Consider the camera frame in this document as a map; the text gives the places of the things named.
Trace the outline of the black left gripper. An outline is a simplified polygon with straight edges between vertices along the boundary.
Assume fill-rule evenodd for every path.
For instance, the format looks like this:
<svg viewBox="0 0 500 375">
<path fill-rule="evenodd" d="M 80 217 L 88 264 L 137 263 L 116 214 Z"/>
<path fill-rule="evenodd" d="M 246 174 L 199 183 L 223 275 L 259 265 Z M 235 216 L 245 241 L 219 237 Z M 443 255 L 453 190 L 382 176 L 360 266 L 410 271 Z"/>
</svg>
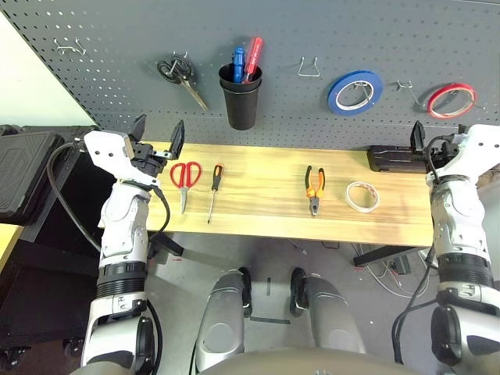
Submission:
<svg viewBox="0 0 500 375">
<path fill-rule="evenodd" d="M 146 118 L 145 114 L 141 114 L 134 120 L 130 129 L 130 140 L 133 142 L 134 152 L 131 164 L 147 175 L 159 175 L 168 160 L 177 160 L 180 157 L 184 146 L 184 121 L 180 120 L 175 126 L 171 134 L 169 151 L 156 151 L 152 145 L 139 142 L 145 132 Z"/>
</svg>

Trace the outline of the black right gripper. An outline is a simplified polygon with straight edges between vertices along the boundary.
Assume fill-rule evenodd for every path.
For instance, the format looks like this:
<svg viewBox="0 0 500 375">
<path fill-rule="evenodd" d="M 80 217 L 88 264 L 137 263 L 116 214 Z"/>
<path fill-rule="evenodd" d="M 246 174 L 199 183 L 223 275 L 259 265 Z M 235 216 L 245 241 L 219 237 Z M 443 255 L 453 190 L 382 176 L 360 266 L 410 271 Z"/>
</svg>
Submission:
<svg viewBox="0 0 500 375">
<path fill-rule="evenodd" d="M 459 125 L 458 134 L 465 134 L 467 131 L 468 126 Z M 455 138 L 453 134 L 433 138 L 426 148 L 424 138 L 425 130 L 423 124 L 417 120 L 410 134 L 410 148 L 412 154 L 423 154 L 424 152 L 426 170 L 432 170 L 432 168 L 437 170 L 444 167 L 459 152 L 458 145 L 452 142 Z"/>
</svg>

